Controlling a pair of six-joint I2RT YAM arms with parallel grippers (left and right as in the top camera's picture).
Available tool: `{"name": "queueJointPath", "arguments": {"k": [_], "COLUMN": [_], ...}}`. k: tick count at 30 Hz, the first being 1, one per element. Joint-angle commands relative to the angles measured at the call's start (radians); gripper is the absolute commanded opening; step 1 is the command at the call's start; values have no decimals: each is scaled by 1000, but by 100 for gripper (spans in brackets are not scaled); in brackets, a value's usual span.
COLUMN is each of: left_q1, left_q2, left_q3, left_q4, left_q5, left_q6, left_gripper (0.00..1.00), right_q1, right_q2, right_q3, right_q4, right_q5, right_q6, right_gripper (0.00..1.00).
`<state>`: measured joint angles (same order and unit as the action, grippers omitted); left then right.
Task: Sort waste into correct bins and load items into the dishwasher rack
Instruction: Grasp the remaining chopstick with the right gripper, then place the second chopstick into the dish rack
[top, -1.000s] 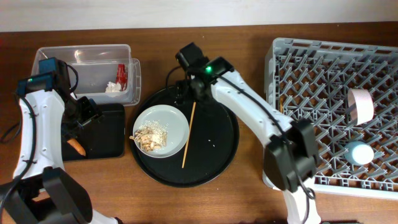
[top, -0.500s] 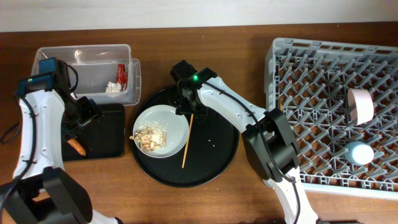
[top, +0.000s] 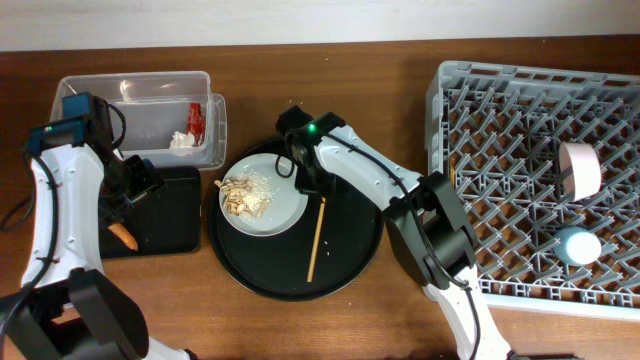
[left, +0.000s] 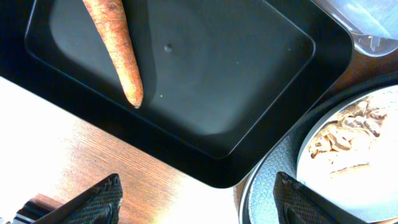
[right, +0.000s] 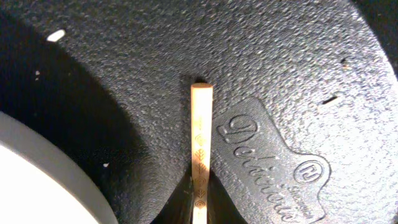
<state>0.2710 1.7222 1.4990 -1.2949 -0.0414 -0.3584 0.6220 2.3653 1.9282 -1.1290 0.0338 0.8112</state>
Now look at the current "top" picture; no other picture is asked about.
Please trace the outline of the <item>rice and mushroom scraps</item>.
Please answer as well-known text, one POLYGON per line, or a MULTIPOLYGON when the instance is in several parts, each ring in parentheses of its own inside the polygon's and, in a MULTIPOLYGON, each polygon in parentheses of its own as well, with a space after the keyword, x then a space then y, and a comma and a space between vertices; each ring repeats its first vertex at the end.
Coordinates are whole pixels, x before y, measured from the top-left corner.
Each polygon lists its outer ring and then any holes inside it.
POLYGON ((222 193, 223 209, 234 216, 261 218, 274 194, 269 179, 254 170, 215 180, 214 184, 222 193))

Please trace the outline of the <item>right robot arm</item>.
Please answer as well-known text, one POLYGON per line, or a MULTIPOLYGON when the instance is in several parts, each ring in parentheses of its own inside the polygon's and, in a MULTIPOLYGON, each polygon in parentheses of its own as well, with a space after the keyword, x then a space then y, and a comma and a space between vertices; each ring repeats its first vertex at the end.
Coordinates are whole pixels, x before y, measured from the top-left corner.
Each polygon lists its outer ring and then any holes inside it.
POLYGON ((382 212, 396 260, 440 306, 459 358, 515 358, 479 286, 476 232, 445 175, 397 165, 334 113, 313 118, 293 106, 280 114, 276 130, 300 193, 329 196, 343 180, 382 212))

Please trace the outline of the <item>pink bowl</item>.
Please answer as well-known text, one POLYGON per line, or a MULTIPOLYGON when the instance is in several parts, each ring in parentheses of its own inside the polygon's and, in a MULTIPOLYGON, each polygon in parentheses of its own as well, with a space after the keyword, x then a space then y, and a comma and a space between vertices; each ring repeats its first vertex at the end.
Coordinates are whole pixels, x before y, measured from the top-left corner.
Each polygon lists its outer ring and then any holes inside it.
POLYGON ((559 147, 559 178, 571 202, 597 194, 602 185, 598 155, 591 145, 563 142, 559 147))

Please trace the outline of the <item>red snack wrapper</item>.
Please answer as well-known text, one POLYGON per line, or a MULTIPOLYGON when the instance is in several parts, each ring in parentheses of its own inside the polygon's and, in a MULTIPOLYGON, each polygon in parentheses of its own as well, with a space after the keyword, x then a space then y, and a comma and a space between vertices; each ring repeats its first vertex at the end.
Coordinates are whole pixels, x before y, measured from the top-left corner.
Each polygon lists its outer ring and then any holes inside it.
POLYGON ((206 119, 199 103, 191 103, 187 117, 186 132, 194 137, 194 145, 200 146, 204 141, 206 119))

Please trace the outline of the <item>blue cup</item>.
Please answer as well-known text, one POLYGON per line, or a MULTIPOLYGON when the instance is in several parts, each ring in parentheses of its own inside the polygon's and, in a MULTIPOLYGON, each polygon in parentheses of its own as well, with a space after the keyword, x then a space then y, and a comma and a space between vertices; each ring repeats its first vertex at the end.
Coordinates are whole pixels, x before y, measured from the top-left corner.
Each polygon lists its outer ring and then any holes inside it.
POLYGON ((577 226, 565 227, 556 233, 559 243, 553 252, 564 264, 584 266, 597 260, 602 251, 599 238, 577 226))

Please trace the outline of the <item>white tissue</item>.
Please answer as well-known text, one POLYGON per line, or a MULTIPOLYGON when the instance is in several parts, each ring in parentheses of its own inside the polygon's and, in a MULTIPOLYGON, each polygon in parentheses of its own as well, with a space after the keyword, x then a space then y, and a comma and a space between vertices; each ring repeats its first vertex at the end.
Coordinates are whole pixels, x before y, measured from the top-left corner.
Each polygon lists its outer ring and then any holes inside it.
POLYGON ((170 141, 170 149, 192 148, 196 144, 196 138, 191 133, 176 131, 170 141))

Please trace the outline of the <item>grey plate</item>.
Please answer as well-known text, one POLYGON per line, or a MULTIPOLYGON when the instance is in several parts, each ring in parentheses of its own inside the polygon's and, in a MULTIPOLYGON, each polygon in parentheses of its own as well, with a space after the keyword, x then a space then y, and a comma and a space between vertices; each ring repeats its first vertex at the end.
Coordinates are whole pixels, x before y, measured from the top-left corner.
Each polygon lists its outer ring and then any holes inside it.
POLYGON ((284 156, 258 153, 239 160, 220 180, 251 170, 269 179, 274 192, 271 204, 259 219, 230 215, 222 207, 223 196, 218 189, 217 204, 224 218, 233 228, 250 236, 268 237, 284 232, 302 217, 308 201, 306 195, 295 189, 296 168, 284 156))

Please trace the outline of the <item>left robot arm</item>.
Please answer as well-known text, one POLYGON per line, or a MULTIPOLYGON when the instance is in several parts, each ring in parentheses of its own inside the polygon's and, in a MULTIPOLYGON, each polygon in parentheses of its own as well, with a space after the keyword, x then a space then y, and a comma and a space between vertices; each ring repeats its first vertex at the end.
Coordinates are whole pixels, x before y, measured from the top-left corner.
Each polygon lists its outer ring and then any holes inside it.
POLYGON ((123 158, 114 105, 89 92, 29 132, 31 254, 18 292, 1 299, 1 337, 27 359, 192 359, 150 336, 139 306, 104 274, 99 231, 132 242, 123 216, 164 181, 147 159, 123 158))

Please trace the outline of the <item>orange carrot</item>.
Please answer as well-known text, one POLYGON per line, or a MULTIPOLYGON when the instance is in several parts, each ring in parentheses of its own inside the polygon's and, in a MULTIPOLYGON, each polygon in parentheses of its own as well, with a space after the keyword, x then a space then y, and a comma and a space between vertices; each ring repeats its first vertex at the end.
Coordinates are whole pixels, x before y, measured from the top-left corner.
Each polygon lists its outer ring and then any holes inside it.
POLYGON ((125 228, 121 223, 113 223, 108 226, 108 229, 117 238, 119 238, 130 250, 138 251, 139 246, 134 236, 125 228))

